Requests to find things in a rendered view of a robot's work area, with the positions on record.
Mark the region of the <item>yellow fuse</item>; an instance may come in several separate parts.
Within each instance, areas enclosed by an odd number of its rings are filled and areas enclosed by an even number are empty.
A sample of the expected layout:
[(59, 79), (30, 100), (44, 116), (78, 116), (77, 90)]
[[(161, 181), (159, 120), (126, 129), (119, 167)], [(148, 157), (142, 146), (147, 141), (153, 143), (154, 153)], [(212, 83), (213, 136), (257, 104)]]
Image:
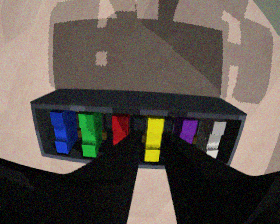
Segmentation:
[(159, 161), (163, 127), (163, 116), (147, 116), (144, 139), (144, 161)]

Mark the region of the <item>red fuse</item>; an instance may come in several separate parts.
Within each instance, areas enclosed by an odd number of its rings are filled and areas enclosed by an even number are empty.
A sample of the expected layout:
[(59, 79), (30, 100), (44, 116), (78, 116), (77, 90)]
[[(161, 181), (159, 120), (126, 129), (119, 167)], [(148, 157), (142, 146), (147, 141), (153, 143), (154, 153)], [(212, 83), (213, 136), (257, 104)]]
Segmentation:
[(131, 115), (124, 115), (124, 113), (113, 113), (112, 116), (112, 131), (113, 131), (113, 145), (123, 140), (125, 136), (129, 135), (129, 120)]

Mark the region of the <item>purple fuse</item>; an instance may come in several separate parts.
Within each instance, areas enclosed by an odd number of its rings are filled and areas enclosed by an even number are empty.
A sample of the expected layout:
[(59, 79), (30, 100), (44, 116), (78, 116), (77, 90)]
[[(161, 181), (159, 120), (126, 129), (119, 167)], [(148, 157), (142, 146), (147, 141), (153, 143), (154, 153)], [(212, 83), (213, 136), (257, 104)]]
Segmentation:
[(196, 117), (176, 117), (175, 131), (173, 135), (192, 144), (193, 136), (196, 135), (197, 119)]

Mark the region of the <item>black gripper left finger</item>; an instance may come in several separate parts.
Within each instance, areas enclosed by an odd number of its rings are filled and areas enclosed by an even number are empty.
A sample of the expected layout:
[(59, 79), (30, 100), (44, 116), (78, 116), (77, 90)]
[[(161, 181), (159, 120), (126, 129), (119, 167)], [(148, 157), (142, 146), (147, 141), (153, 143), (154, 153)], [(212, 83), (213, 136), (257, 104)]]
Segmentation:
[(44, 224), (127, 224), (139, 147), (131, 132), (67, 175), (0, 159), (0, 206)]

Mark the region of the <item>dark grey fuse block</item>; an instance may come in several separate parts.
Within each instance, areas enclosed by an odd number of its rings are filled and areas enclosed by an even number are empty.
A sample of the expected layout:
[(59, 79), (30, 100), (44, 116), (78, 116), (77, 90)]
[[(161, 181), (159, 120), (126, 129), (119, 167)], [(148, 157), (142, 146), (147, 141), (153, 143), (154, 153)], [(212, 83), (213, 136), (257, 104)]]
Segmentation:
[[(93, 88), (56, 89), (32, 100), (31, 111), (42, 156), (88, 164), (113, 147), (113, 113), (132, 115), (129, 132), (140, 132), (137, 168), (151, 169), (165, 169), (165, 132), (175, 131), (176, 117), (196, 117), (193, 147), (225, 165), (232, 163), (246, 120), (221, 97)], [(147, 116), (164, 117), (159, 161), (144, 161)]]

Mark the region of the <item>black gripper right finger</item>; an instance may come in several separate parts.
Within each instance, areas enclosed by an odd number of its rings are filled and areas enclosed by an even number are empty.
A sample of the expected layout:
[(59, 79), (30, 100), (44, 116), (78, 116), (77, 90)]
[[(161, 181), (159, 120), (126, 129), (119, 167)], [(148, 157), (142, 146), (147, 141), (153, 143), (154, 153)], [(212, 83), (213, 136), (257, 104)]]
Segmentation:
[(252, 224), (280, 201), (280, 172), (244, 175), (165, 132), (164, 164), (177, 224)]

